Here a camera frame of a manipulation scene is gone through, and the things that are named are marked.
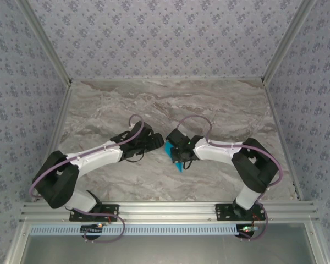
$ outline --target marble surface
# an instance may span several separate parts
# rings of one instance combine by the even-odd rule
[[[211,139],[253,137],[280,161],[284,179],[264,199],[295,198],[259,80],[89,80],[73,82],[72,89],[59,146],[63,153],[87,150],[128,130],[133,113],[142,115],[164,138],[183,117],[200,114],[213,122]],[[193,118],[180,129],[191,137],[203,135],[208,127],[204,120]],[[229,201],[242,186],[235,168],[224,163],[196,161],[181,173],[163,148],[147,153],[137,163],[122,161],[94,170],[77,183],[77,188],[91,190],[104,201]]]

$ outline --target patterned wallpaper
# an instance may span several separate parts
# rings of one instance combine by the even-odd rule
[[[269,85],[305,199],[330,245],[330,0],[318,0]]]
[[[0,0],[0,264],[65,87],[14,0]]]
[[[75,78],[262,76],[300,0],[29,0]]]

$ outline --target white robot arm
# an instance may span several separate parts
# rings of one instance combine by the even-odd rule
[[[84,212],[97,211],[98,198],[90,191],[75,190],[76,182],[86,173],[111,163],[117,163],[134,155],[158,149],[164,145],[161,134],[154,133],[151,126],[144,123],[140,134],[126,144],[116,145],[134,136],[141,128],[141,122],[134,125],[131,131],[125,131],[101,146],[78,153],[64,155],[60,151],[54,151],[45,161],[36,177],[37,178],[62,161],[70,162],[51,171],[45,178],[36,184],[35,189],[48,202],[52,208],[65,206],[66,208],[77,208]]]
[[[216,147],[214,145],[247,145],[256,147],[267,152],[267,150],[255,139],[248,138],[245,142],[221,142],[210,141],[203,136],[194,136],[192,139],[174,129],[167,137],[167,144],[172,148],[171,158],[174,163],[183,162],[183,168],[188,169],[192,161],[213,160],[233,165],[241,176],[244,186],[234,201],[244,210],[252,208],[256,200],[263,194],[275,174],[278,167],[265,155],[246,148],[239,147]]]

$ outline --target blue object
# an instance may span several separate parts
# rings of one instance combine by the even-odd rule
[[[172,160],[172,157],[171,157],[171,148],[172,147],[174,147],[174,146],[169,141],[166,141],[166,143],[165,143],[165,151],[166,151],[167,155],[169,155],[169,157],[171,158],[171,160]],[[179,171],[182,172],[183,162],[175,163],[175,165],[179,169]]]

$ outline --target black mounting plate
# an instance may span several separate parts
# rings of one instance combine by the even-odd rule
[[[100,213],[112,213],[114,215],[119,215],[119,205],[101,205]],[[70,222],[116,222],[116,217],[105,217],[105,216],[88,216],[71,210],[70,213]]]
[[[217,221],[258,221],[265,220],[265,213],[262,211],[260,205],[254,204],[252,208],[245,211],[244,215],[238,215],[234,212],[232,203],[217,203],[215,205],[216,220]]]
[[[85,233],[101,234],[103,232],[103,227],[98,227],[97,224],[82,225],[80,228],[80,232],[82,234]],[[86,239],[89,240],[95,240],[98,237],[100,237],[100,235],[86,235]]]

